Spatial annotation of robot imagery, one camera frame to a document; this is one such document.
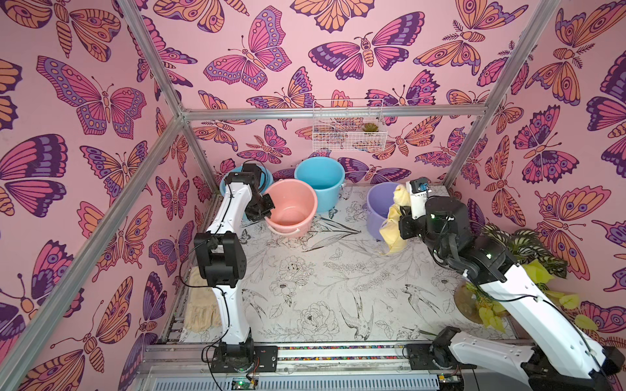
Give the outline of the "blue bucket white handle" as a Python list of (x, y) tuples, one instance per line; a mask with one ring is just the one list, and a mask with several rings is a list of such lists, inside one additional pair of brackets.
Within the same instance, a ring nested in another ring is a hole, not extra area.
[[(273, 184), (273, 179), (271, 174), (261, 166), (254, 163), (244, 163), (239, 168), (233, 169), (225, 174), (220, 183), (222, 195), (225, 196), (227, 192), (230, 192), (232, 196), (235, 196), (235, 186), (237, 184), (248, 185), (252, 198), (252, 187), (256, 187), (262, 195), (265, 195), (265, 191)], [(244, 208), (242, 219), (244, 222), (250, 222), (249, 219), (246, 218), (245, 209), (246, 208)]]

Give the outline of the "pink plastic bucket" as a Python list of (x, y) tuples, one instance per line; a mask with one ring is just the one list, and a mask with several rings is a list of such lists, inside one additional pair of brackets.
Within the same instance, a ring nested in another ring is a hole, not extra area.
[(283, 179), (267, 189), (274, 204), (268, 229), (275, 235), (300, 238), (311, 229), (316, 215), (318, 199), (314, 189), (298, 179)]

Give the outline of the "yellow microfiber cloth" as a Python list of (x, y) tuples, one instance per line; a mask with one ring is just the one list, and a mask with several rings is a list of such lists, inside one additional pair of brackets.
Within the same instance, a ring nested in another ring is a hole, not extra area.
[(388, 247), (386, 255), (400, 253), (406, 249), (408, 241), (401, 237), (399, 224), (404, 213), (412, 216), (410, 194), (405, 185), (397, 185), (393, 193), (393, 204), (379, 233)]

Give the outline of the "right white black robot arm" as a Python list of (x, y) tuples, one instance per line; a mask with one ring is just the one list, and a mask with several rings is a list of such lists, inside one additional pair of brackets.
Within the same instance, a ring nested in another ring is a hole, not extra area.
[(502, 305), (533, 339), (516, 346), (445, 327), (430, 344), (442, 369), (473, 365), (508, 376), (533, 390), (610, 390), (624, 365), (618, 348), (585, 335), (531, 281), (510, 250), (497, 239), (476, 236), (466, 205), (447, 196), (414, 196), (400, 207), (399, 233), (422, 240), (433, 259), (463, 275)]

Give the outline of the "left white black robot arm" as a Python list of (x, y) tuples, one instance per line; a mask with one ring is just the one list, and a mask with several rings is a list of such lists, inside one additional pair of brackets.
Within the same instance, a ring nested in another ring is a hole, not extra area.
[(259, 362), (244, 308), (241, 280), (246, 276), (247, 258), (240, 234), (244, 220), (257, 223), (272, 215), (274, 204), (261, 192), (263, 181), (264, 172), (252, 163), (228, 173), (214, 221), (194, 237), (200, 277), (215, 294), (222, 316), (222, 335), (211, 347), (213, 358), (207, 361), (216, 373), (249, 373)]

